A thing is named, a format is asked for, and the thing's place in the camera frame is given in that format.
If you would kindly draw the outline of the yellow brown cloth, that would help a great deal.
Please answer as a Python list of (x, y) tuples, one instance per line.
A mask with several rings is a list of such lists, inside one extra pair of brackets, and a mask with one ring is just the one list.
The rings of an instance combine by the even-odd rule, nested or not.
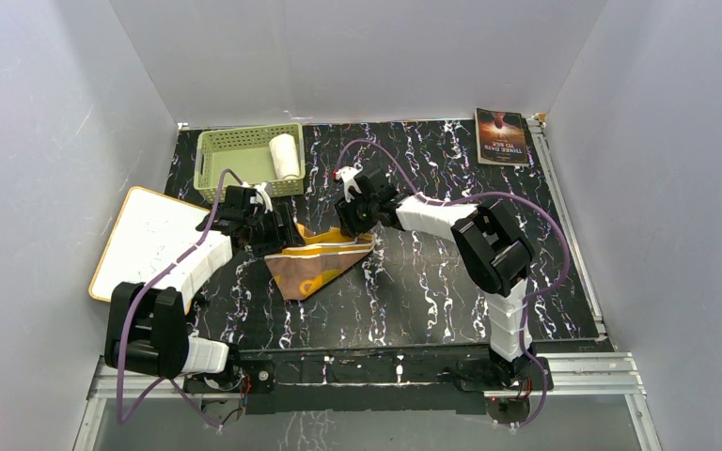
[(283, 299), (288, 302), (306, 300), (365, 258), (375, 245), (372, 233), (348, 238), (338, 227), (319, 234), (303, 224), (296, 227), (304, 245), (264, 258)]

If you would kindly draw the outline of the white towel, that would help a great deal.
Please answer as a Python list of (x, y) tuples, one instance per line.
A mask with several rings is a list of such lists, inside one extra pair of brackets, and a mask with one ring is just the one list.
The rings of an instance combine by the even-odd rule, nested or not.
[(282, 133), (275, 136), (269, 142), (269, 150), (277, 179), (300, 177), (299, 151), (292, 135)]

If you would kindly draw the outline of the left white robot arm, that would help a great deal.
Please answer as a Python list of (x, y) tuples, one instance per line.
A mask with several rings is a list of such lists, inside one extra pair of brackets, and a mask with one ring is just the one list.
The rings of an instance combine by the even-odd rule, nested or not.
[(228, 186), (216, 212), (132, 188), (89, 288), (110, 304), (105, 362), (167, 379), (206, 374), (217, 389), (235, 389), (243, 366), (232, 347), (189, 332), (196, 296), (235, 249), (266, 257), (304, 242), (290, 205), (259, 185)]

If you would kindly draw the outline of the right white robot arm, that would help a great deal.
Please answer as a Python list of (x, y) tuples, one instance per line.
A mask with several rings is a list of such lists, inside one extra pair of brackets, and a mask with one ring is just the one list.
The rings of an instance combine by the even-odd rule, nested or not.
[(381, 225), (452, 241), (474, 284), (484, 292), (491, 323), (494, 381), (517, 388), (529, 375), (522, 356), (531, 343), (523, 313), (533, 246), (507, 210), (492, 201), (439, 201), (400, 191), (381, 171), (345, 166), (335, 208), (340, 231), (357, 237)]

